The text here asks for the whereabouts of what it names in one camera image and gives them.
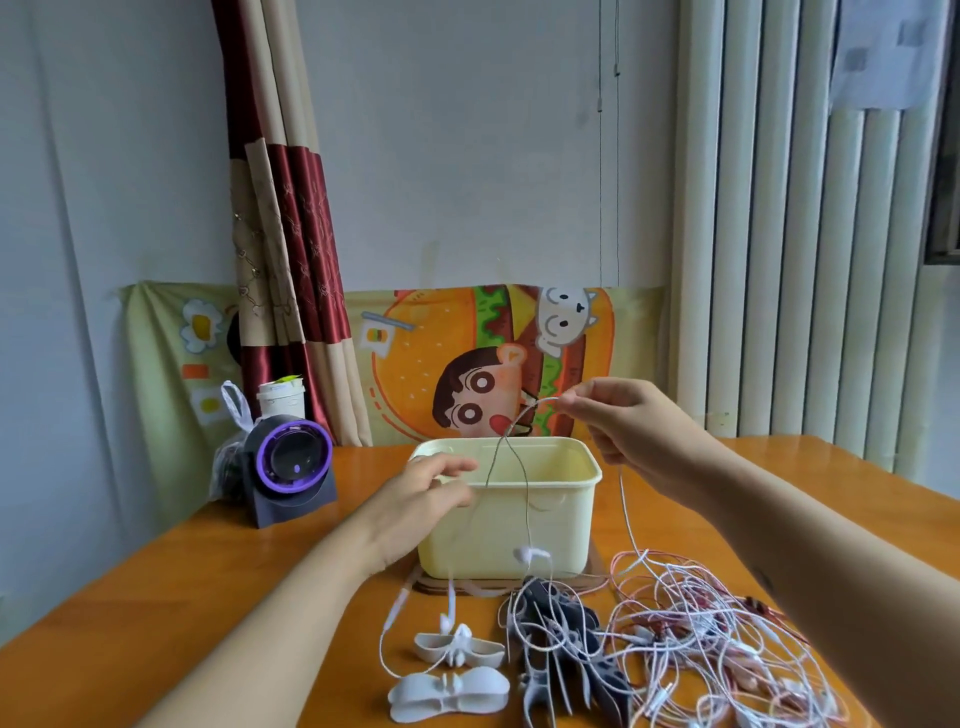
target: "beige curtain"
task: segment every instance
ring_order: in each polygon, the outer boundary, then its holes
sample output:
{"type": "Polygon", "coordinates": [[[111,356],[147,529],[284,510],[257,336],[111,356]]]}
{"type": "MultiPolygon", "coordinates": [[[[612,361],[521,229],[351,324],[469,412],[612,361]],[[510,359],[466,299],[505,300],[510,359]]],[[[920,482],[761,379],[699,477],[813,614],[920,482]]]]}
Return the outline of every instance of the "beige curtain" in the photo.
{"type": "Polygon", "coordinates": [[[300,375],[307,416],[370,445],[294,0],[213,0],[224,55],[244,391],[300,375]]]}

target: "plastic storage box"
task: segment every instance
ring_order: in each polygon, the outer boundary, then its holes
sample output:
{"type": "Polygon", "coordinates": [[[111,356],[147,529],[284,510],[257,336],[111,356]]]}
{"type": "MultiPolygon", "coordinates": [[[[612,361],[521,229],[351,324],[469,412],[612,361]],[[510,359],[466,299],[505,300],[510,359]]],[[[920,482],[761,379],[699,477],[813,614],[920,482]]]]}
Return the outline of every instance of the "plastic storage box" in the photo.
{"type": "Polygon", "coordinates": [[[516,548],[532,545],[551,554],[556,578],[582,573],[589,550],[593,489],[603,476],[592,453],[579,440],[566,437],[512,437],[513,450],[506,441],[501,443],[491,473],[498,440],[431,440],[414,450],[412,457],[453,452],[480,464],[464,474],[464,480],[477,490],[472,505],[453,509],[420,544],[423,570],[436,579],[549,576],[546,559],[534,559],[528,571],[515,558],[516,548]],[[488,473],[490,485],[485,488],[488,473]]]}

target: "purple fan ring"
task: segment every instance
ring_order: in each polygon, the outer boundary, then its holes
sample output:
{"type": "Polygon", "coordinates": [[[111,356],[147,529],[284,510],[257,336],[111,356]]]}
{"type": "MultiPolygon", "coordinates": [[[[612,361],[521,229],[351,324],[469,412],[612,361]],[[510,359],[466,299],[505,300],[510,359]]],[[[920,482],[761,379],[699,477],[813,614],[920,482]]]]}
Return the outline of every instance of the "purple fan ring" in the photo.
{"type": "Polygon", "coordinates": [[[259,475],[260,482],[270,490],[277,493],[283,493],[284,495],[288,496],[294,493],[302,493],[303,491],[307,490],[308,488],[312,488],[318,482],[320,482],[326,475],[327,471],[330,470],[330,462],[332,460],[333,441],[330,439],[330,435],[323,427],[315,422],[311,422],[310,420],[294,420],[293,422],[286,422],[272,429],[267,436],[263,438],[263,441],[260,443],[260,447],[256,450],[256,457],[254,458],[256,463],[256,474],[259,475]],[[293,483],[277,482],[267,472],[266,468],[263,467],[263,464],[266,461],[267,450],[275,444],[275,440],[277,440],[280,435],[295,428],[306,428],[320,434],[320,439],[322,440],[320,447],[322,447],[324,450],[324,464],[309,477],[295,480],[293,483]]]}

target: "white wall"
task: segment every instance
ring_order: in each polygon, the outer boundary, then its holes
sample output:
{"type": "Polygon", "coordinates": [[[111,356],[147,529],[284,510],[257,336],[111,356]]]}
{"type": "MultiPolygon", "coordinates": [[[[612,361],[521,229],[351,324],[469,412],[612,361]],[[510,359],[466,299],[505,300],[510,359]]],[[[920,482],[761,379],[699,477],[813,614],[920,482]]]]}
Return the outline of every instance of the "white wall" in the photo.
{"type": "Polygon", "coordinates": [[[119,288],[232,281],[207,3],[0,3],[0,643],[157,533],[119,288]]]}
{"type": "Polygon", "coordinates": [[[602,10],[598,65],[596,2],[298,2],[347,290],[666,282],[677,6],[621,7],[619,246],[602,10]]]}
{"type": "Polygon", "coordinates": [[[140,546],[156,509],[117,290],[233,281],[220,46],[208,2],[34,5],[110,453],[140,546]]]}
{"type": "Polygon", "coordinates": [[[127,543],[23,0],[0,12],[0,68],[2,643],[127,543]]]}

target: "gray cable organizer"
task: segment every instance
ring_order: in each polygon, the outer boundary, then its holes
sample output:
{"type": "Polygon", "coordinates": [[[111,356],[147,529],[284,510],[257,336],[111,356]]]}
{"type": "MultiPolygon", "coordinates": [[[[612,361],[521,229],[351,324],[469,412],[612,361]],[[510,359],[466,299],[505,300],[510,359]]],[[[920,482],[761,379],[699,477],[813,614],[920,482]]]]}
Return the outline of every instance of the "gray cable organizer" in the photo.
{"type": "Polygon", "coordinates": [[[610,725],[628,728],[633,716],[635,689],[616,660],[602,650],[600,639],[594,634],[601,629],[596,613],[588,607],[581,608],[577,601],[542,579],[529,577],[524,586],[523,595],[519,597],[517,610],[521,616],[516,629],[528,642],[540,637],[542,646],[547,643],[540,630],[524,629],[524,624],[538,625],[558,641],[567,636],[567,644],[549,655],[524,646],[525,671],[520,677],[520,689],[523,691],[523,715],[527,728],[534,728],[530,714],[537,705],[547,707],[549,725],[555,728],[551,684],[559,686],[564,708],[568,715],[573,715],[566,689],[566,677],[570,673],[579,675],[588,709],[592,709],[595,703],[610,725]],[[544,658],[542,667],[534,666],[540,656],[544,658]]]}

